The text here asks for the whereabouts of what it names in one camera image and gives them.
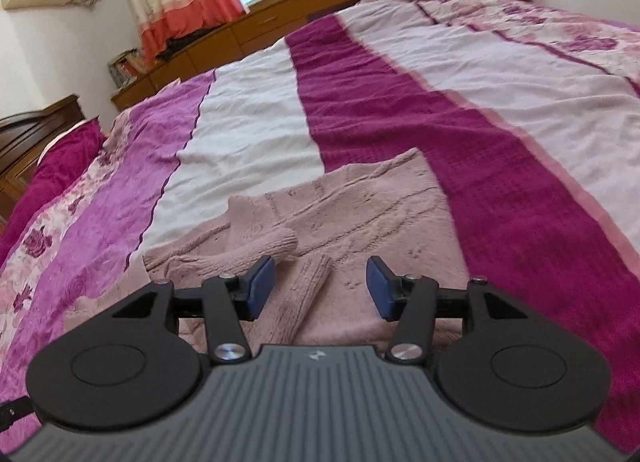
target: gray ribbed base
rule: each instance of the gray ribbed base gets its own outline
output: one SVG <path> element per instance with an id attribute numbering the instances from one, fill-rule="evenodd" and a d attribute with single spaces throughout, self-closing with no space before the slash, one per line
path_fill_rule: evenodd
<path id="1" fill-rule="evenodd" d="M 469 384 L 473 384 L 470 374 Z M 47 425 L 15 462 L 622 461 L 591 428 L 516 436 L 451 408 L 417 368 L 372 347 L 266 346 L 215 369 L 174 415 L 135 431 L 79 434 Z"/>

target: pink and white striped bedspread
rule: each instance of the pink and white striped bedspread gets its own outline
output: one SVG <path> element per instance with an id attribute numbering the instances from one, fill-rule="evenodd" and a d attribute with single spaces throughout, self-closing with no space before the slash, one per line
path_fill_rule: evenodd
<path id="1" fill-rule="evenodd" d="M 0 283 L 0 401 L 81 295 L 229 195 L 419 148 L 471 273 L 596 346 L 598 430 L 640 440 L 640 33 L 513 0 L 379 0 L 121 114 Z M 34 420 L 0 435 L 10 450 Z"/>

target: magenta pillow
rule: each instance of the magenta pillow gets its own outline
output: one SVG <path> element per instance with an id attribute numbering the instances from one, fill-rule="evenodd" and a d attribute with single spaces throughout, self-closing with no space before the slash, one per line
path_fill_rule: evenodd
<path id="1" fill-rule="evenodd" d="M 62 137 L 44 154 L 0 236 L 0 265 L 31 218 L 78 180 L 98 156 L 104 140 L 98 119 L 92 119 Z"/>

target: drawer handle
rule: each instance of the drawer handle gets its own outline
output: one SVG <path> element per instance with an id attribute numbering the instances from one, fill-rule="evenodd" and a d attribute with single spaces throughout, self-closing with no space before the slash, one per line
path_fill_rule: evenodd
<path id="1" fill-rule="evenodd" d="M 277 15 L 274 15 L 273 17 L 265 18 L 262 22 L 258 22 L 258 25 L 263 26 L 265 24 L 268 24 L 269 22 L 273 22 L 276 18 L 278 18 Z"/>

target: floral pattern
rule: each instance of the floral pattern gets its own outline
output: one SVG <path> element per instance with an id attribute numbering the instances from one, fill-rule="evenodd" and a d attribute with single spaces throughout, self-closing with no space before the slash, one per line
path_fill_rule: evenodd
<path id="1" fill-rule="evenodd" d="M 42 226 L 40 229 L 31 230 L 31 233 L 22 242 L 22 247 L 30 257 L 40 258 L 52 244 L 52 236 L 45 234 L 44 226 Z"/>
<path id="2" fill-rule="evenodd" d="M 437 23 L 494 31 L 512 41 L 537 44 L 622 76 L 639 88 L 640 33 L 631 29 L 518 0 L 422 0 L 418 4 Z"/>
<path id="3" fill-rule="evenodd" d="M 31 301 L 31 285 L 27 283 L 24 290 L 21 293 L 15 295 L 14 299 L 14 312 L 20 312 L 25 308 L 25 302 Z"/>
<path id="4" fill-rule="evenodd" d="M 76 200 L 74 200 L 71 204 L 69 204 L 66 209 L 69 211 L 69 213 L 71 213 L 72 215 L 76 214 L 76 211 L 78 210 L 78 205 L 80 204 L 80 202 L 82 201 L 82 199 L 84 198 L 84 195 L 81 195 L 80 197 L 76 198 Z"/>
<path id="5" fill-rule="evenodd" d="M 129 114 L 118 116 L 98 158 L 55 203 L 39 213 L 0 273 L 0 366 L 20 322 L 28 314 L 40 275 L 55 258 L 66 230 L 89 206 L 122 163 L 129 140 Z"/>

